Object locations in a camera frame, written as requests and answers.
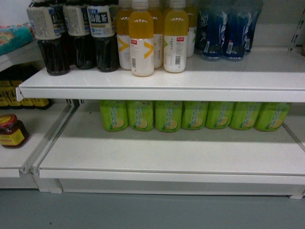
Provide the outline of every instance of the shelf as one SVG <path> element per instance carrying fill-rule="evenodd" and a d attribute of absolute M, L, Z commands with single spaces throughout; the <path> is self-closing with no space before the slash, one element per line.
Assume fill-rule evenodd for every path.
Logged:
<path fill-rule="evenodd" d="M 37 41 L 0 56 L 0 72 L 20 63 L 42 60 Z"/>
<path fill-rule="evenodd" d="M 255 47 L 241 62 L 206 62 L 194 55 L 182 73 L 157 69 L 137 77 L 119 69 L 75 67 L 62 76 L 46 69 L 20 85 L 25 98 L 305 102 L 305 57 L 287 48 Z"/>
<path fill-rule="evenodd" d="M 300 195 L 305 190 L 304 163 L 304 151 L 283 127 L 272 133 L 230 128 L 108 133 L 98 103 L 92 103 L 78 108 L 42 162 L 40 177 L 60 179 L 64 191 L 101 192 L 95 189 L 101 182 L 118 181 L 109 192 L 132 186 L 122 192 Z M 163 187 L 176 183 L 180 189 L 154 192 L 154 182 Z M 191 191 L 183 182 L 203 187 Z"/>
<path fill-rule="evenodd" d="M 28 173 L 31 164 L 61 121 L 66 108 L 66 103 L 58 103 L 47 110 L 0 110 L 0 115 L 15 114 L 30 134 L 28 141 L 20 148 L 8 149 L 0 146 L 0 188 L 6 187 L 6 182 L 3 182 L 7 181 L 6 178 Z"/>

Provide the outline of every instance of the blue package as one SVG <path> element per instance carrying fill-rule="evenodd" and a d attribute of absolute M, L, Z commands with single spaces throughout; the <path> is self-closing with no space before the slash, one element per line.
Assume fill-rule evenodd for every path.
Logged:
<path fill-rule="evenodd" d="M 16 26 L 0 29 L 0 55 L 11 52 L 33 40 L 27 26 Z"/>

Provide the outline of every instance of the lime green bottle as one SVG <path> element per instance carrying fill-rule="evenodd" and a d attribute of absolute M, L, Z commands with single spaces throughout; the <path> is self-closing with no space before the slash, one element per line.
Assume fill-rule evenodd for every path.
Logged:
<path fill-rule="evenodd" d="M 205 125 L 209 102 L 183 101 L 181 128 L 200 130 Z"/>
<path fill-rule="evenodd" d="M 153 101 L 127 101 L 128 122 L 134 130 L 150 131 L 153 128 Z"/>
<path fill-rule="evenodd" d="M 291 103 L 263 103 L 255 123 L 259 131 L 275 131 L 279 129 L 288 115 Z"/>
<path fill-rule="evenodd" d="M 128 127 L 127 105 L 125 100 L 100 100 L 103 127 L 114 132 Z"/>
<path fill-rule="evenodd" d="M 236 102 L 230 127 L 234 130 L 250 130 L 258 117 L 262 103 Z"/>
<path fill-rule="evenodd" d="M 205 126 L 209 129 L 224 129 L 231 121 L 235 102 L 209 102 Z"/>
<path fill-rule="evenodd" d="M 176 132 L 181 127 L 182 102 L 156 102 L 156 128 L 162 132 Z"/>

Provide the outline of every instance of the yellow juice bottle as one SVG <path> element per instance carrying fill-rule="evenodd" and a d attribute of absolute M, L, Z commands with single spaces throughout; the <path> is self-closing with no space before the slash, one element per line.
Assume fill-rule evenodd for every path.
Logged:
<path fill-rule="evenodd" d="M 171 0 L 170 7 L 165 17 L 163 64 L 166 71 L 180 73 L 186 66 L 189 19 L 184 11 L 185 0 Z"/>
<path fill-rule="evenodd" d="M 148 12 L 148 0 L 132 0 L 132 9 L 128 21 L 132 73 L 148 76 L 154 70 L 153 19 Z"/>
<path fill-rule="evenodd" d="M 120 66 L 125 70 L 131 70 L 128 20 L 132 13 L 132 0 L 119 0 L 119 9 L 116 16 L 116 29 Z"/>
<path fill-rule="evenodd" d="M 198 10 L 195 7 L 194 0 L 186 0 L 185 12 L 189 17 L 189 32 L 187 37 L 186 57 L 191 57 L 194 54 L 195 49 L 198 21 Z"/>
<path fill-rule="evenodd" d="M 160 0 L 149 0 L 148 12 L 153 19 L 154 68 L 163 65 L 164 18 L 160 12 Z"/>

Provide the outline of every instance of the barcode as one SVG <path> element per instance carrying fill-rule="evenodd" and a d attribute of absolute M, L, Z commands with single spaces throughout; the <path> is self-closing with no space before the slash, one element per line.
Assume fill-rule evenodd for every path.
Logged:
<path fill-rule="evenodd" d="M 228 43 L 228 48 L 227 48 L 227 54 L 231 54 L 232 52 L 232 48 L 233 48 L 233 42 L 229 42 Z"/>
<path fill-rule="evenodd" d="M 135 68 L 135 58 L 132 58 L 132 67 Z"/>
<path fill-rule="evenodd" d="M 207 53 L 209 51 L 209 46 L 210 46 L 210 42 L 206 42 L 204 52 Z"/>
<path fill-rule="evenodd" d="M 181 56 L 176 56 L 175 64 L 179 65 L 181 60 Z"/>

